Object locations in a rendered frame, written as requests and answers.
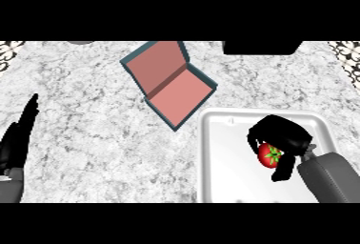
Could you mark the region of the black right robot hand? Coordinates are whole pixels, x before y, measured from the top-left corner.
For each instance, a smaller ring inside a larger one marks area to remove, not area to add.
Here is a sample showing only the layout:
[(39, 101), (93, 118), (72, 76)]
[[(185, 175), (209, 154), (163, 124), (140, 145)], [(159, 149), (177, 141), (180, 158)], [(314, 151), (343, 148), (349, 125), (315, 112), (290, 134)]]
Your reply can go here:
[(261, 143), (268, 143), (283, 153), (271, 175), (274, 182), (289, 180), (295, 157), (305, 154), (311, 141), (312, 137), (306, 130), (295, 122), (274, 114), (267, 115), (249, 128), (247, 143), (255, 156)]

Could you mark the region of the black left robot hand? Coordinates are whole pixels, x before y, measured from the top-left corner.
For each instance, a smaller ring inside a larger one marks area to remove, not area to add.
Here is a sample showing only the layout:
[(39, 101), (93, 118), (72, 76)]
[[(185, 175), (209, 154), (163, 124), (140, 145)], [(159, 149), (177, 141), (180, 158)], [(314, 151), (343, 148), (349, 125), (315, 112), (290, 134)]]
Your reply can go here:
[(0, 174), (10, 168), (23, 167), (29, 135), (38, 112), (38, 95), (34, 94), (22, 110), (19, 120), (8, 126), (0, 140)]

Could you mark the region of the red tomato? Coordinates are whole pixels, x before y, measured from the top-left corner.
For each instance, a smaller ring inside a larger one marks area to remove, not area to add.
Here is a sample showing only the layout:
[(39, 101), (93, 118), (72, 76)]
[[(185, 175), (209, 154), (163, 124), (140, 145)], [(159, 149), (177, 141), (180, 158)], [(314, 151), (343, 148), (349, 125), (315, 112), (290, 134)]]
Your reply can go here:
[(281, 151), (268, 143), (259, 144), (256, 160), (265, 168), (274, 169), (277, 167), (281, 155)]

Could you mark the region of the white tray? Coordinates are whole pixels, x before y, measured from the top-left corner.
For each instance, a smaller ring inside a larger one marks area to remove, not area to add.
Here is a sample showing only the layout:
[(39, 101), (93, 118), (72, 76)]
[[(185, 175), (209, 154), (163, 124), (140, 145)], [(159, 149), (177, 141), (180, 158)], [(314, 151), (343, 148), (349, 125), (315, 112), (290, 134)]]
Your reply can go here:
[(247, 144), (249, 128), (268, 114), (304, 127), (312, 136), (314, 153), (339, 150), (329, 123), (311, 111), (208, 108), (197, 119), (197, 190), (200, 203), (314, 203), (298, 174), (273, 182)]

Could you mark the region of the pink open box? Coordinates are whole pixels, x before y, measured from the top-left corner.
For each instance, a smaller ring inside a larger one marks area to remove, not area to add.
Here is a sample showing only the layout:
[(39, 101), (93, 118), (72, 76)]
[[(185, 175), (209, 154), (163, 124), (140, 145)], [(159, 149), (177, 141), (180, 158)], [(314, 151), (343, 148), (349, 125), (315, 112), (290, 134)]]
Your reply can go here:
[(121, 60), (144, 102), (177, 131), (216, 90), (194, 67), (181, 41), (149, 41)]

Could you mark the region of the black appliance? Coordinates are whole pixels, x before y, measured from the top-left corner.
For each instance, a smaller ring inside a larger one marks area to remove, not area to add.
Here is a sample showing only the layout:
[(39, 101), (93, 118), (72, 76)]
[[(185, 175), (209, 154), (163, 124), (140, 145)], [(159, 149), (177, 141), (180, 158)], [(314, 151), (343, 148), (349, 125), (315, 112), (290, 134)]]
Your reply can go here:
[(301, 41), (224, 41), (225, 55), (292, 55)]

